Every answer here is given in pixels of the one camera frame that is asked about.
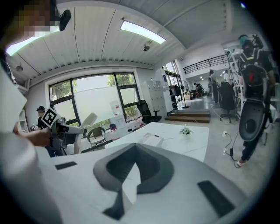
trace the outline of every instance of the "black office chair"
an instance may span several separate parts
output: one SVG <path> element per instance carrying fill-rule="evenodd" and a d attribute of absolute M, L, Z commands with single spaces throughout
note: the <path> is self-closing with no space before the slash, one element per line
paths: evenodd
<path fill-rule="evenodd" d="M 236 111 L 234 112 L 234 115 L 230 114 L 231 110 L 236 110 L 236 97 L 232 86 L 228 82 L 222 83 L 220 87 L 220 107 L 227 111 L 226 114 L 220 115 L 220 121 L 224 117 L 229 118 L 229 123 L 231 123 L 231 117 L 235 117 L 236 120 L 238 119 Z"/>
<path fill-rule="evenodd" d="M 157 116 L 157 112 L 159 112 L 159 110 L 155 110 L 155 116 L 151 115 L 151 112 L 149 110 L 148 104 L 146 103 L 145 100 L 140 100 L 139 104 L 137 105 L 138 110 L 140 111 L 140 113 L 143 116 L 143 122 L 145 124 L 151 123 L 151 122 L 159 122 L 161 120 L 161 116 Z"/>
<path fill-rule="evenodd" d="M 103 136 L 102 132 L 104 132 L 104 137 L 103 137 L 101 140 L 96 141 L 96 142 L 91 142 L 91 140 L 90 140 L 91 134 L 93 134 L 93 137 L 96 139 L 96 137 Z M 97 128 L 94 128 L 93 130 L 91 130 L 91 131 L 87 134 L 87 140 L 88 140 L 89 143 L 91 144 L 91 147 L 97 146 L 97 145 L 100 144 L 100 143 L 105 143 L 105 142 L 107 142 L 106 139 L 105 139 L 105 135 L 106 135 L 105 129 L 104 129 L 104 128 L 101 128 L 101 127 L 97 127 Z"/>

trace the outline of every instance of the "rectangular light panel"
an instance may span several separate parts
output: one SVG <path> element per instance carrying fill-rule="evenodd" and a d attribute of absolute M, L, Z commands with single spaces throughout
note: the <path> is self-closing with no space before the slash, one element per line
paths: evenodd
<path fill-rule="evenodd" d="M 157 35 L 156 33 L 152 32 L 150 30 L 147 30 L 144 27 L 138 26 L 136 24 L 129 23 L 127 21 L 124 21 L 122 23 L 121 30 L 126 30 L 126 31 L 129 31 L 132 33 L 137 33 L 141 36 L 147 37 L 155 42 L 158 42 L 159 44 L 162 44 L 165 41 L 164 38 Z"/>
<path fill-rule="evenodd" d="M 43 37 L 43 36 L 46 36 L 50 33 L 54 33 L 54 32 L 57 32 L 59 31 L 59 28 L 56 27 L 53 31 L 50 30 L 50 32 L 44 32 L 44 31 L 40 31 L 40 32 L 35 32 L 35 36 L 34 37 L 31 37 L 27 40 L 24 40 L 22 42 L 19 42 L 19 43 L 16 43 L 16 44 L 12 44 L 10 47 L 8 47 L 7 49 L 7 53 L 12 56 L 13 54 L 15 54 L 18 50 L 20 50 L 21 48 L 23 48 L 25 45 L 31 43 L 32 41 L 40 38 L 40 37 Z"/>

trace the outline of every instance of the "railing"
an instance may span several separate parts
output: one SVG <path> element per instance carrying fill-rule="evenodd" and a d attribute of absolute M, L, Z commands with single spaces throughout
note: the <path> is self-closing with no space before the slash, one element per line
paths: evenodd
<path fill-rule="evenodd" d="M 200 61 L 196 64 L 193 64 L 193 65 L 189 65 L 187 67 L 184 67 L 184 71 L 185 71 L 185 74 L 188 74 L 188 73 L 191 73 L 191 72 L 194 72 L 194 71 L 198 71 L 200 69 L 203 69 L 203 68 L 207 68 L 207 67 L 211 67 L 211 66 L 214 66 L 214 65 L 219 65 L 219 64 L 224 64 L 224 63 L 227 63 L 228 60 L 227 60 L 227 55 L 224 54 L 224 55 L 220 55 L 220 56 L 217 56 L 217 57 L 214 57 L 214 58 L 209 58 L 207 60 L 204 60 L 204 61 Z"/>

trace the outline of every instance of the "wooden step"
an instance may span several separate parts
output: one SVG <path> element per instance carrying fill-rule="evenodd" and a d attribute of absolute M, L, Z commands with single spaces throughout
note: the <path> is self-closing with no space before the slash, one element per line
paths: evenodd
<path fill-rule="evenodd" d="M 201 116 L 173 116 L 169 115 L 165 118 L 167 121 L 183 121 L 183 122 L 198 122 L 198 123 L 209 123 L 210 117 L 201 117 Z"/>
<path fill-rule="evenodd" d="M 209 111 L 174 111 L 175 114 L 170 116 L 182 116 L 182 117 L 210 117 Z"/>

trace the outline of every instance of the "floor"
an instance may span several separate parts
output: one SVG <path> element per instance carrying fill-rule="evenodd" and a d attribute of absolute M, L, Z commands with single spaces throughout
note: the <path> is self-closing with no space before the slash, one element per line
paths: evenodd
<path fill-rule="evenodd" d="M 178 109 L 182 109 L 182 102 L 178 103 Z M 224 147 L 230 142 L 230 137 L 222 137 L 223 131 L 227 131 L 232 137 L 232 143 L 227 147 L 227 152 L 229 153 L 229 148 L 232 146 L 234 138 L 238 132 L 239 120 L 236 121 L 234 118 L 231 119 L 232 123 L 229 124 L 228 119 L 220 121 L 217 114 L 221 114 L 222 110 L 218 104 L 211 101 L 211 97 L 205 97 L 202 101 L 186 101 L 186 105 L 189 108 L 186 111 L 208 109 L 211 113 L 211 121 L 209 124 L 203 123 L 192 123 L 192 122 L 177 122 L 177 121 L 165 121 L 163 123 L 178 124 L 189 126 L 207 126 L 209 127 L 209 138 L 208 146 L 206 150 L 206 155 L 204 163 L 226 176 L 229 180 L 234 182 L 243 192 L 250 196 L 256 193 L 267 177 L 271 174 L 271 170 L 275 164 L 275 158 L 277 155 L 277 149 L 274 146 L 275 138 L 278 137 L 279 123 L 274 125 L 271 133 L 268 134 L 267 143 L 264 146 L 261 141 L 259 141 L 257 148 L 252 155 L 248 164 L 242 168 L 235 168 L 232 159 L 224 153 Z M 234 158 L 239 160 L 242 156 L 243 140 L 240 135 L 237 136 L 233 150 Z"/>

